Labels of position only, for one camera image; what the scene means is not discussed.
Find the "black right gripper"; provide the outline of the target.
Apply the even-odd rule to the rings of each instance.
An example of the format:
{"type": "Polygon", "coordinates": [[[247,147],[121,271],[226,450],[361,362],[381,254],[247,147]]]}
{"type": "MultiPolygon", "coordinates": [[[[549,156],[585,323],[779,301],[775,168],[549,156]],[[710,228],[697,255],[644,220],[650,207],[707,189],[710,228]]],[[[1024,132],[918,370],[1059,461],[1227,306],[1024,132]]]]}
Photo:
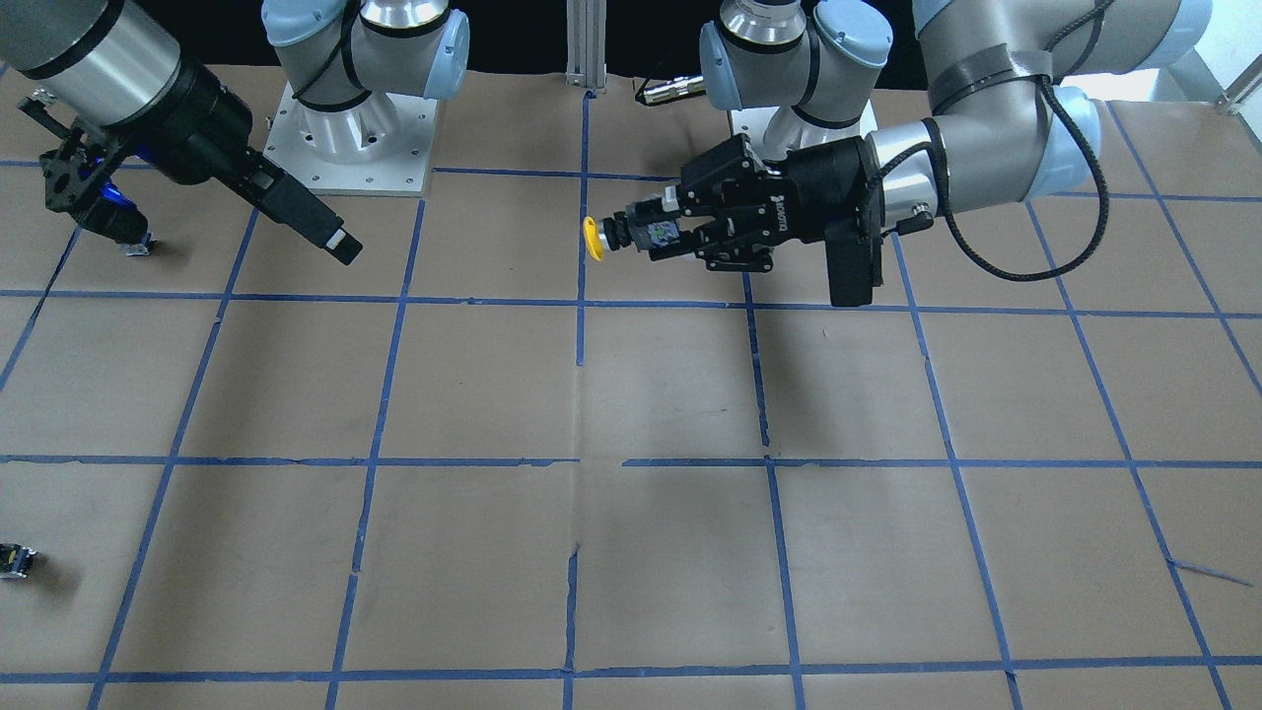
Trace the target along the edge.
{"type": "Polygon", "coordinates": [[[223,182],[268,219],[297,231],[338,262],[350,265],[363,250],[341,216],[249,145],[247,103],[203,64],[177,67],[165,95],[119,124],[122,140],[81,116],[66,126],[48,112],[54,103],[49,90],[35,90],[18,108],[59,139],[37,158],[45,208],[69,214],[90,233],[114,243],[134,243],[150,233],[146,217],[111,180],[129,156],[122,148],[129,148],[177,184],[223,182]]]}

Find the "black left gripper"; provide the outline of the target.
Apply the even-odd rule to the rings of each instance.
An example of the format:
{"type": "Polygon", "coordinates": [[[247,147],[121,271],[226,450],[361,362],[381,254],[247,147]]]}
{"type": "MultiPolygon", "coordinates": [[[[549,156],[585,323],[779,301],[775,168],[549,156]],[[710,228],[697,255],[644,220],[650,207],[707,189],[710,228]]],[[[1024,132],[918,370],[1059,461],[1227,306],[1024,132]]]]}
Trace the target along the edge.
{"type": "Polygon", "coordinates": [[[770,237],[734,237],[734,221],[716,219],[697,230],[679,222],[649,224],[647,255],[652,261],[692,255],[711,271],[767,272],[774,248],[787,240],[814,243],[825,240],[827,226],[843,226],[858,243],[870,246],[870,230],[861,208],[877,172],[875,153],[862,137],[846,137],[787,153],[782,161],[764,165],[750,137],[736,134],[694,156],[680,168],[679,180],[663,193],[668,214],[737,214],[786,201],[785,228],[770,237]]]}

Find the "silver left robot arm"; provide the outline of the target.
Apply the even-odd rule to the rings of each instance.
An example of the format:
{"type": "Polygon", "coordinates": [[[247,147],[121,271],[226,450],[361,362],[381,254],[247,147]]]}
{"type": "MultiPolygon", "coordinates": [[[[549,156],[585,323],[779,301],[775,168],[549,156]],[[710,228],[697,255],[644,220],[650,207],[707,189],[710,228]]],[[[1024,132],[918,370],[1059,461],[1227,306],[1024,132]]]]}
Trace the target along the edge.
{"type": "Polygon", "coordinates": [[[854,132],[893,30],[864,1],[726,1],[700,33],[717,108],[775,108],[756,150],[734,135],[681,168],[663,195],[586,222],[591,253],[626,246],[650,259],[693,253],[712,270],[771,269],[787,240],[825,245],[833,301],[870,301],[888,231],[1023,202],[1092,179],[1098,112],[1060,81],[1124,74],[1186,54],[1212,20],[1209,1],[916,1],[928,68],[928,119],[854,132]]]}

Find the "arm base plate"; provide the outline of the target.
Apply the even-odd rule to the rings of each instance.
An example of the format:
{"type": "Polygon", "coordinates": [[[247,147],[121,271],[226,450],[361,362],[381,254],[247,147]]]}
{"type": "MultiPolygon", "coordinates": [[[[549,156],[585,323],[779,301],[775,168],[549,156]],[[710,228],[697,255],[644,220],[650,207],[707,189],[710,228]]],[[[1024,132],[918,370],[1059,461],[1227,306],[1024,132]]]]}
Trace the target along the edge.
{"type": "Polygon", "coordinates": [[[316,195],[422,197],[442,103],[370,95],[342,112],[298,103],[284,87],[264,153],[316,195]]]}

